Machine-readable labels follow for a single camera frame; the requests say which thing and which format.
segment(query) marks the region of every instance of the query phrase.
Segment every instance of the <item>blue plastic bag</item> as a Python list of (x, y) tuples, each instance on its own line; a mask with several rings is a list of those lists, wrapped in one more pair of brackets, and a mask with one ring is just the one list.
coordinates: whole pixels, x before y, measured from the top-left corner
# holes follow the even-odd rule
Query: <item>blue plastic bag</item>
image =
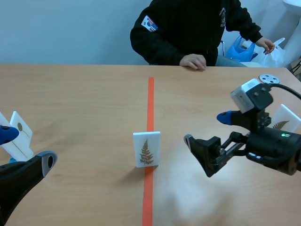
[(235, 40), (235, 42), (232, 44), (230, 49), (227, 51), (226, 57), (235, 59), (239, 62), (250, 62), (253, 57), (255, 44), (252, 43), (251, 46), (247, 49), (241, 48), (240, 43), (241, 43), (242, 39), (243, 38), (241, 36), (239, 36)]

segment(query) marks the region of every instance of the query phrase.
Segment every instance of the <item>white card stand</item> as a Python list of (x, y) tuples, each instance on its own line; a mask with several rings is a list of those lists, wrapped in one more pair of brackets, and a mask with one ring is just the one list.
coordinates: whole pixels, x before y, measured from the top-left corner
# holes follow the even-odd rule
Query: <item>white card stand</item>
[(301, 119), (285, 105), (281, 105), (272, 117), (271, 128), (294, 133), (301, 125)]
[(10, 123), (0, 112), (0, 125), (12, 126), (19, 130), (19, 135), (12, 142), (3, 144), (2, 147), (17, 161), (27, 161), (33, 157), (33, 151), (30, 149), (30, 141), (32, 139), (32, 130), (19, 116), (14, 112)]
[(160, 132), (133, 133), (136, 167), (158, 166), (160, 160)]

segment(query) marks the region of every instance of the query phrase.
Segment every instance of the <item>black hoodie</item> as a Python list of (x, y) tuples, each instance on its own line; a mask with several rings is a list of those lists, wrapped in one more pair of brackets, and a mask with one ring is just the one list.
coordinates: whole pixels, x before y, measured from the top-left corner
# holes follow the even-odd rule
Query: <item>black hoodie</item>
[[(149, 19), (154, 22), (151, 29), (142, 25)], [(185, 55), (199, 54), (207, 66), (214, 66), (225, 27), (252, 42), (262, 37), (239, 0), (153, 0), (130, 38), (133, 49), (149, 64), (179, 65)]]

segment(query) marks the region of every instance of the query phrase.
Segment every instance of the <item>orange tape line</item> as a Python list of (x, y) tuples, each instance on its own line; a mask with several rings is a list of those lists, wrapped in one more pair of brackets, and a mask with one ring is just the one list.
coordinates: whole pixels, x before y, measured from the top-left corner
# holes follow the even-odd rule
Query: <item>orange tape line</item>
[[(154, 131), (154, 78), (149, 78), (149, 93), (147, 104), (147, 131)], [(142, 226), (152, 226), (153, 178), (154, 167), (145, 167)]]

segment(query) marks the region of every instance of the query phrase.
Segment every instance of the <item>fern print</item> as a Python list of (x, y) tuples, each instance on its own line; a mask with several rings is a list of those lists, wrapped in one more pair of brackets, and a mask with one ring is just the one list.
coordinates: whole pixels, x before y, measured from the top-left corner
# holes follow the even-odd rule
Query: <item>fern print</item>
[(148, 140), (146, 139), (146, 141), (144, 142), (143, 148), (141, 149), (141, 159), (140, 162), (143, 162), (144, 164), (151, 164), (154, 160), (152, 160), (153, 158), (153, 154), (151, 154), (151, 151), (148, 150), (149, 146), (148, 146)]
[(274, 129), (282, 129), (289, 121), (280, 121), (273, 125)]

